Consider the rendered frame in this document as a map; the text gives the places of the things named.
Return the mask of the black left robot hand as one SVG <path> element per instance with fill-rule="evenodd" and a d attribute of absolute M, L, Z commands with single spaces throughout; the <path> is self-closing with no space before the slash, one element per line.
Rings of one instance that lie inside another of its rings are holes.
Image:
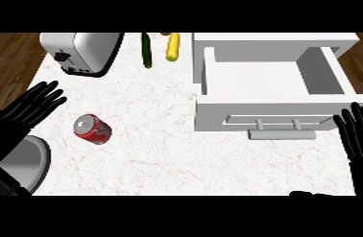
<path fill-rule="evenodd" d="M 34 127 L 67 102 L 58 81 L 40 82 L 0 110 L 0 161 L 12 152 Z"/>

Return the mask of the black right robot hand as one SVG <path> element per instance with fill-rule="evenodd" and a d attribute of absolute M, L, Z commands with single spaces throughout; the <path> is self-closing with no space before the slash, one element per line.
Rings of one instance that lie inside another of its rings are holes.
<path fill-rule="evenodd" d="M 334 115 L 334 122 L 346 150 L 353 195 L 363 198 L 363 106 L 353 102 L 350 108 Z"/>

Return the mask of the red soda can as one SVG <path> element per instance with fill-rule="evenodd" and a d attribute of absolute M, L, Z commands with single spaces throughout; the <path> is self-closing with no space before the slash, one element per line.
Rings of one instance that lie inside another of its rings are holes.
<path fill-rule="evenodd" d="M 102 145 L 111 138 L 112 129 L 96 115 L 86 114 L 74 123 L 74 133 L 95 145 Z"/>

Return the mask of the white open drawer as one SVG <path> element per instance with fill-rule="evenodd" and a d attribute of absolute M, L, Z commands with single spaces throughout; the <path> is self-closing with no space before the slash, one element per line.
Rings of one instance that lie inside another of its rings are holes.
<path fill-rule="evenodd" d="M 201 92 L 204 95 L 344 95 L 356 94 L 329 47 L 309 47 L 297 59 L 217 61 L 204 49 Z"/>

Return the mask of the silver and black toaster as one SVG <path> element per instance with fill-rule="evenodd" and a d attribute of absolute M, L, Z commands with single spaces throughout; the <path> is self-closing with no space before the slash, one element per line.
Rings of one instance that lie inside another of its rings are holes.
<path fill-rule="evenodd" d="M 101 78 L 120 52 L 124 33 L 42 33 L 40 43 L 68 75 Z"/>

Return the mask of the green cucumber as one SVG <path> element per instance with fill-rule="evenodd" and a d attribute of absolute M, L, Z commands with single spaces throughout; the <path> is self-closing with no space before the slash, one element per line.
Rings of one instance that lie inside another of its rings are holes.
<path fill-rule="evenodd" d="M 152 67 L 152 50 L 151 50 L 151 38 L 146 33 L 142 33 L 142 58 L 146 68 Z"/>

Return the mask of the white cabinet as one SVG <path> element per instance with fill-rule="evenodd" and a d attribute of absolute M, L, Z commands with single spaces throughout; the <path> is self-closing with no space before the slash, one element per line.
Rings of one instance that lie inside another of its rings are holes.
<path fill-rule="evenodd" d="M 356 33 L 192 33 L 194 83 L 207 47 L 220 62 L 297 61 L 309 47 L 331 48 L 338 58 L 357 41 Z"/>

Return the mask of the yellow corn cob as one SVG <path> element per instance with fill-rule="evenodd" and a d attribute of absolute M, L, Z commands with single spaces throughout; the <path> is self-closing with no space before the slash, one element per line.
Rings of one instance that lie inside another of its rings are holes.
<path fill-rule="evenodd" d="M 166 59 L 169 61 L 177 61 L 179 47 L 180 47 L 180 34 L 171 33 L 169 37 L 167 49 L 166 49 Z"/>

